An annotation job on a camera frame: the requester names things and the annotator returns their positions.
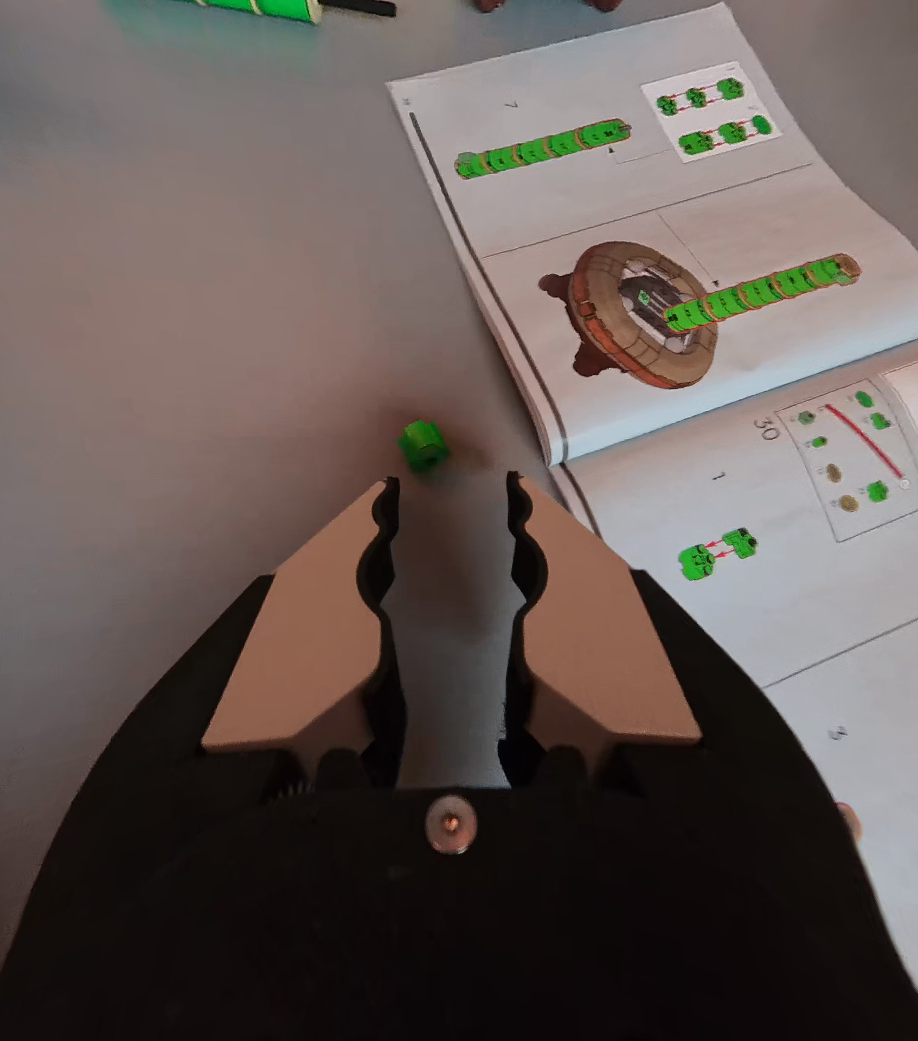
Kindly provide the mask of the green round brick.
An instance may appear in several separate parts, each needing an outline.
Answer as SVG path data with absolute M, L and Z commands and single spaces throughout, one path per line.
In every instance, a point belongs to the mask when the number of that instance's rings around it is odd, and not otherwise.
M 436 469 L 452 454 L 441 430 L 432 421 L 417 420 L 405 425 L 397 445 L 415 474 Z

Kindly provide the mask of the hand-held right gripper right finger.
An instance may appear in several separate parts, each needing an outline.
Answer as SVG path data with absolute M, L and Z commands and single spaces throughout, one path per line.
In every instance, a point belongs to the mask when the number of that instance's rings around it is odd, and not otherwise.
M 522 594 L 505 677 L 498 758 L 513 788 L 554 748 L 596 777 L 615 750 L 694 748 L 702 728 L 651 619 L 631 566 L 535 481 L 506 475 Z

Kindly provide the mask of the green brick bamboo stalk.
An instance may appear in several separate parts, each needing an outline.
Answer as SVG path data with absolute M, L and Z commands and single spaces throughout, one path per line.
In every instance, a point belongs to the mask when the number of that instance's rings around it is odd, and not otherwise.
M 339 9 L 376 18 L 396 18 L 397 5 L 391 1 L 190 1 L 196 7 L 249 12 L 255 17 L 274 18 L 318 25 L 325 9 Z

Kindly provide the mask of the grey desk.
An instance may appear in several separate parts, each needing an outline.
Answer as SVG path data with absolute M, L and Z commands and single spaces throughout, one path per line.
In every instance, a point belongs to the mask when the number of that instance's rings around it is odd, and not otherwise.
M 504 475 L 546 473 L 386 82 L 694 5 L 0 2 L 0 968 L 118 726 L 382 475 L 401 783 L 500 783 Z

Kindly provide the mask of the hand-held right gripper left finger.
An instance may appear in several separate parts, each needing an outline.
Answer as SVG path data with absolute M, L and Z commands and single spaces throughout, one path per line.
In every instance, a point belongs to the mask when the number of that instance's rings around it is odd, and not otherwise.
M 383 600 L 399 527 L 387 477 L 273 573 L 203 750 L 283 750 L 309 780 L 326 753 L 350 750 L 371 784 L 396 785 L 408 711 Z

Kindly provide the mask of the building instruction booklet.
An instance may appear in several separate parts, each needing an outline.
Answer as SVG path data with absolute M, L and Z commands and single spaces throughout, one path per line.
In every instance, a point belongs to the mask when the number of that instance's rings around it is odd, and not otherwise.
M 918 248 L 725 4 L 389 83 L 566 507 L 768 692 L 918 981 Z

